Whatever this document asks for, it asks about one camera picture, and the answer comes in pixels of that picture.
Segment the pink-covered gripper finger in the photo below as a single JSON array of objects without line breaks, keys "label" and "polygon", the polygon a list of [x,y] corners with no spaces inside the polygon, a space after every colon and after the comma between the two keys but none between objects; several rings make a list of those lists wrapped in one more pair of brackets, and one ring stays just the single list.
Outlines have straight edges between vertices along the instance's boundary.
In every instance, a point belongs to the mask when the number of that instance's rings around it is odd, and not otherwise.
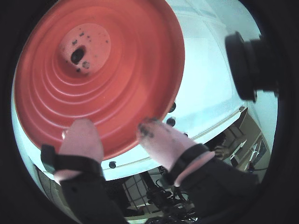
[{"label": "pink-covered gripper finger", "polygon": [[150,158],[166,168],[165,181],[187,193],[200,218],[232,213],[258,188],[256,175],[226,164],[216,151],[160,120],[143,121],[136,135]]},{"label": "pink-covered gripper finger", "polygon": [[73,122],[58,151],[41,148],[41,161],[61,186],[75,217],[83,224],[125,224],[120,209],[105,191],[101,162],[104,149],[97,128],[88,119]]}]

